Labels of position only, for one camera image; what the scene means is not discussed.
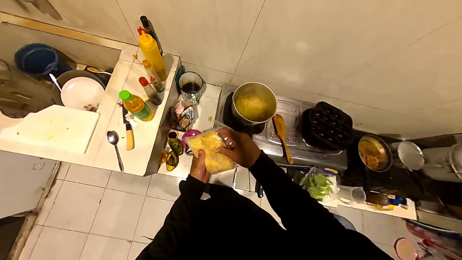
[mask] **white plate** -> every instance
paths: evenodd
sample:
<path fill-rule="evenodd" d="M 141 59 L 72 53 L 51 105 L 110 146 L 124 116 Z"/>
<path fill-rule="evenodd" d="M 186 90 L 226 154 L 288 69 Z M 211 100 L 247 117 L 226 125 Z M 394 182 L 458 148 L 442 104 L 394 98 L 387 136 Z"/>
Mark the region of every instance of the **white plate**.
<path fill-rule="evenodd" d="M 94 79 L 77 77 L 67 81 L 62 87 L 61 100 L 64 106 L 86 110 L 85 106 L 97 107 L 103 98 L 104 89 Z"/>

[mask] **gas stove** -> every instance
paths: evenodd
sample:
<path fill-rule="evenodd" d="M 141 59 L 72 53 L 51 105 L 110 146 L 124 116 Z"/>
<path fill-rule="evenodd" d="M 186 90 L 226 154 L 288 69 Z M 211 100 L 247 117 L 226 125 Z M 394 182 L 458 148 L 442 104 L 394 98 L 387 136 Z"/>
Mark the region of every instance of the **gas stove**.
<path fill-rule="evenodd" d="M 232 129 L 252 135 L 257 146 L 263 150 L 271 159 L 278 163 L 286 163 L 283 157 L 282 143 L 276 135 L 272 120 L 254 127 L 245 127 L 235 124 L 230 111 L 230 95 L 237 89 L 237 86 L 224 84 L 218 103 L 216 120 L 226 124 Z M 286 142 L 292 153 L 294 165 L 317 166 L 321 168 L 332 168 L 344 171 L 347 168 L 347 152 L 329 151 L 310 146 L 302 137 L 298 125 L 300 118 L 306 109 L 312 108 L 315 104 L 297 99 L 290 99 L 276 96 L 278 102 L 277 114 L 280 114 L 286 125 Z"/>

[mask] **green bottle cap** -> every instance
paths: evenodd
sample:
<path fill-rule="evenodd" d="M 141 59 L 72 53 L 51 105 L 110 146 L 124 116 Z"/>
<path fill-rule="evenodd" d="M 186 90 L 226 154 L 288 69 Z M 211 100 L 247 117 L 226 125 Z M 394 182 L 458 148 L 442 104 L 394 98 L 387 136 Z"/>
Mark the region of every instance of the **green bottle cap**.
<path fill-rule="evenodd" d="M 132 97 L 132 95 L 130 94 L 130 92 L 128 92 L 128 90 L 122 90 L 119 92 L 119 98 L 121 98 L 122 100 L 128 100 Z"/>

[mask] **kitchen knife with wooden handle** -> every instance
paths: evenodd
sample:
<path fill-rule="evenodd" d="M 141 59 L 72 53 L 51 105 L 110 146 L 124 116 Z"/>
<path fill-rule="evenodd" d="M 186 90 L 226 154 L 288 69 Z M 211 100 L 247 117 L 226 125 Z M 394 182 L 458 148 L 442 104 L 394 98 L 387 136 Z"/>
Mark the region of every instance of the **kitchen knife with wooden handle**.
<path fill-rule="evenodd" d="M 286 151 L 287 161 L 289 162 L 289 164 L 293 164 L 292 154 L 286 143 L 286 124 L 284 123 L 284 118 L 282 118 L 282 116 L 279 114 L 275 114 L 273 117 L 273 123 L 276 129 L 276 134 L 279 136 L 279 138 L 281 139 L 284 145 L 284 150 Z"/>
<path fill-rule="evenodd" d="M 125 109 L 124 106 L 122 106 L 123 123 L 125 124 L 125 130 L 127 133 L 127 151 L 130 151 L 133 148 L 135 148 L 135 138 L 133 136 L 133 127 L 130 124 L 130 122 L 125 118 L 127 114 L 128 111 Z"/>

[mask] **cooking oil bottle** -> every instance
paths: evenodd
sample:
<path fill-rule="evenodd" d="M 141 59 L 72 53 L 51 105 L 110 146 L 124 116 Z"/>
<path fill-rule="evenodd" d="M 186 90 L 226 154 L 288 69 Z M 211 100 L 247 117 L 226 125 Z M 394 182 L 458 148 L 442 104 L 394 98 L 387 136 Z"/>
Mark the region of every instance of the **cooking oil bottle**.
<path fill-rule="evenodd" d="M 119 97 L 122 99 L 125 109 L 134 114 L 141 121 L 147 122 L 154 118 L 152 110 L 139 96 L 132 95 L 127 90 L 122 90 L 119 92 Z"/>

